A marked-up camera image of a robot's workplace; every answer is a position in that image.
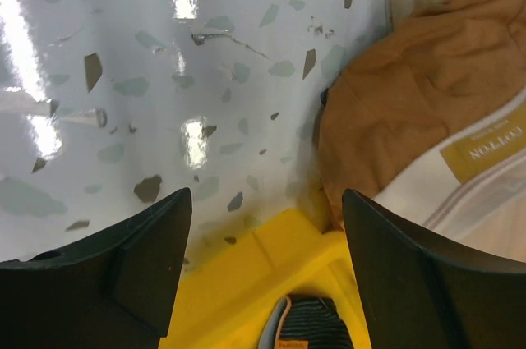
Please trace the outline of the black striped underwear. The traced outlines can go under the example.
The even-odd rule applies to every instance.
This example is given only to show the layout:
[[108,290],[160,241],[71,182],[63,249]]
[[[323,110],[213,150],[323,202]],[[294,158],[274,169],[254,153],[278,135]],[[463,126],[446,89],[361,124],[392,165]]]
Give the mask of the black striped underwear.
[[353,343],[332,299],[289,294],[270,313],[257,347],[353,349]]

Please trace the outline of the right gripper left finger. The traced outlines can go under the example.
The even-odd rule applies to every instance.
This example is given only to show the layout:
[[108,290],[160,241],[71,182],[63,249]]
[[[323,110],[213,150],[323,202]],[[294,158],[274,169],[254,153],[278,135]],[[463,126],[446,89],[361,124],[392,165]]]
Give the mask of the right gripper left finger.
[[1,265],[4,348],[156,348],[168,334],[191,226],[182,188],[133,217]]

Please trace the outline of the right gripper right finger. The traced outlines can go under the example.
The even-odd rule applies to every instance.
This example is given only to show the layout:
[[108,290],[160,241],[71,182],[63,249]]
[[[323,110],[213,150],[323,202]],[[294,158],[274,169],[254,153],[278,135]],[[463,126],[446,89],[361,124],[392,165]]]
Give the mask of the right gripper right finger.
[[525,265],[346,190],[344,229],[374,348],[523,348]]

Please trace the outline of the tan brown underwear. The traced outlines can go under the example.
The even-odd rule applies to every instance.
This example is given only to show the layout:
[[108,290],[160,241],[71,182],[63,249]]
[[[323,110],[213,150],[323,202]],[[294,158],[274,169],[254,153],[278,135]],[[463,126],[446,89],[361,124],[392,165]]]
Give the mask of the tan brown underwear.
[[378,195],[524,85],[525,0],[446,0],[406,18],[328,90],[317,155],[334,225],[347,189]]

